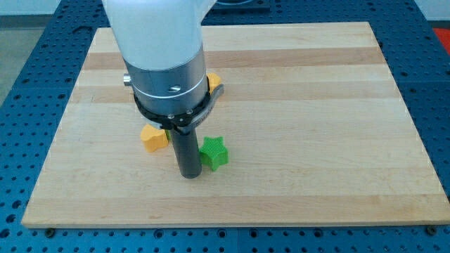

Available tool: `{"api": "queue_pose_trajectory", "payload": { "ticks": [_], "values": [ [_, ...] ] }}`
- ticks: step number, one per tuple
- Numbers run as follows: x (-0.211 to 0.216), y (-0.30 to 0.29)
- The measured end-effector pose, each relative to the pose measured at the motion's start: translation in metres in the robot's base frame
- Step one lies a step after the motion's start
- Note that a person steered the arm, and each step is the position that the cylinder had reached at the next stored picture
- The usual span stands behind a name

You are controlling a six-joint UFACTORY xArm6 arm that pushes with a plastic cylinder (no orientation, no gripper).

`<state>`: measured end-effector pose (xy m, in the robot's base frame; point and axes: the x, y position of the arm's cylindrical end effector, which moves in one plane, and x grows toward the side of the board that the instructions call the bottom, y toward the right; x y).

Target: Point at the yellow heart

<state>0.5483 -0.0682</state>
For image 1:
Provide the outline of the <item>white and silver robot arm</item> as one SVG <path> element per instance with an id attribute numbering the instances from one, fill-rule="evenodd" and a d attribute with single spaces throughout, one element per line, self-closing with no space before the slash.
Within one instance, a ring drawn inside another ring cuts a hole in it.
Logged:
<path id="1" fill-rule="evenodd" d="M 215 0 L 103 0 L 136 102 L 180 115 L 207 93 L 201 22 Z"/>

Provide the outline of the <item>yellow block behind arm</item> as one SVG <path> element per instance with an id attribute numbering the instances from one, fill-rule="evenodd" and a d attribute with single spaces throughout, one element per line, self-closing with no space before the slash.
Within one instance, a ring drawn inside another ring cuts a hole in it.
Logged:
<path id="1" fill-rule="evenodd" d="M 209 93 L 212 94 L 212 92 L 221 84 L 221 77 L 216 73 L 208 72 L 207 82 Z"/>

